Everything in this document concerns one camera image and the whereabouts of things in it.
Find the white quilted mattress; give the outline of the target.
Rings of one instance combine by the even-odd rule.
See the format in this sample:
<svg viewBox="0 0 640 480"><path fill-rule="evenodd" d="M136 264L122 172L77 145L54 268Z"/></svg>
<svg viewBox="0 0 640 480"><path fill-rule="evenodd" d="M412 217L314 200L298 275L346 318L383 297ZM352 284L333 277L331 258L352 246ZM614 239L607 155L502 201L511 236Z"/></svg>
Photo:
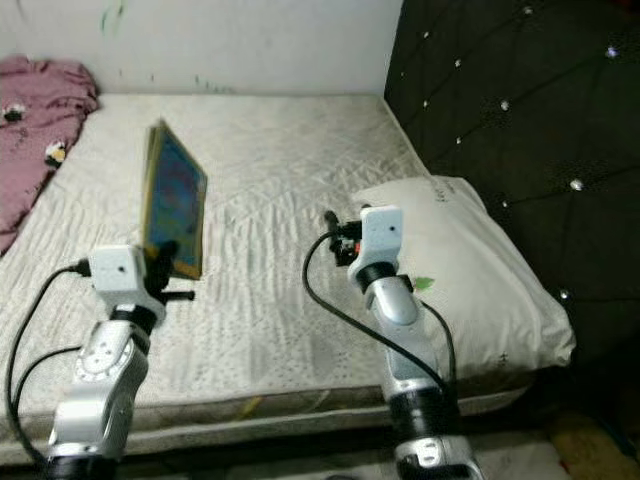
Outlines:
<svg viewBox="0 0 640 480"><path fill-rule="evenodd" d="M159 119L207 174L205 268L172 283L195 300L172 303L151 335L127 452L387 424L379 344L312 301L300 275L326 210L356 218L353 193L431 177L374 95L105 93L1 256L1 365L77 346L105 319L90 280L45 279L93 247L138 241ZM462 411L512 404L536 371L458 369Z"/></svg>

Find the black tufted headboard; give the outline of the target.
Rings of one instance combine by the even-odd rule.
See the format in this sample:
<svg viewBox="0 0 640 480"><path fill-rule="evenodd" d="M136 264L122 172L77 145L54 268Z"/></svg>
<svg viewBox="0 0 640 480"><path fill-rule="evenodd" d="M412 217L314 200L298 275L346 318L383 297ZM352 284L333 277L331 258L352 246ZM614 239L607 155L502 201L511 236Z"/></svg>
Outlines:
<svg viewBox="0 0 640 480"><path fill-rule="evenodd" d="M640 385L640 0L403 0L384 97L566 310L558 388Z"/></svg>

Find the white pillow green tree print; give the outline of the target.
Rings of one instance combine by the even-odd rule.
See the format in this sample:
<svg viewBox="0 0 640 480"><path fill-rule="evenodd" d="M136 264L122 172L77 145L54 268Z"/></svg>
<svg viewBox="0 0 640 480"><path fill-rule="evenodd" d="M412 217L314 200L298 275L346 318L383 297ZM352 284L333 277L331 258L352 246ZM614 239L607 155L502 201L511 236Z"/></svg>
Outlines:
<svg viewBox="0 0 640 480"><path fill-rule="evenodd" d="M451 326L463 378L570 364L576 339L567 312L467 180L390 180L351 200L402 210L399 270Z"/></svg>

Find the blue yellow picture book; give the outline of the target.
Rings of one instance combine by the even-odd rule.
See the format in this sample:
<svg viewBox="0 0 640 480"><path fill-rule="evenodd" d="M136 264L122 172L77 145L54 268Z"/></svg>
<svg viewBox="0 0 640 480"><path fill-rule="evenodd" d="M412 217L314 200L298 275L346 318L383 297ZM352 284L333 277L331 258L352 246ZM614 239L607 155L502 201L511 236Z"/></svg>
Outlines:
<svg viewBox="0 0 640 480"><path fill-rule="evenodd" d="M175 241L172 276L204 275L205 198L209 177L163 119L148 128L143 180L142 248L147 259Z"/></svg>

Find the purple cartoon print blanket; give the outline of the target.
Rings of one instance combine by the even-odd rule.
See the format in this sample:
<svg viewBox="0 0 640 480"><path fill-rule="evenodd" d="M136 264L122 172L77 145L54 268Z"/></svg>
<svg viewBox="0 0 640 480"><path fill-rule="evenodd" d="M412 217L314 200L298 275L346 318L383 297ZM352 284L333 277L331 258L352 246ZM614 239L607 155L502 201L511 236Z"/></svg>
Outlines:
<svg viewBox="0 0 640 480"><path fill-rule="evenodd" d="M13 246L42 189L67 160L99 88L78 61L0 61L0 252Z"/></svg>

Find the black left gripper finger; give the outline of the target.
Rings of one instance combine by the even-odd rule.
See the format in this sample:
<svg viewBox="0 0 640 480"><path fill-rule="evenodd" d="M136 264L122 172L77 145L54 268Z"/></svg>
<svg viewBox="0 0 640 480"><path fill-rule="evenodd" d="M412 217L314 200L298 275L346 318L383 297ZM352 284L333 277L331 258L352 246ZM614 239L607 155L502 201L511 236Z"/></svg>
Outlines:
<svg viewBox="0 0 640 480"><path fill-rule="evenodd" d="M177 243L166 241L157 247L154 255L150 256L150 289L164 291L172 278L174 256L177 253Z"/></svg>

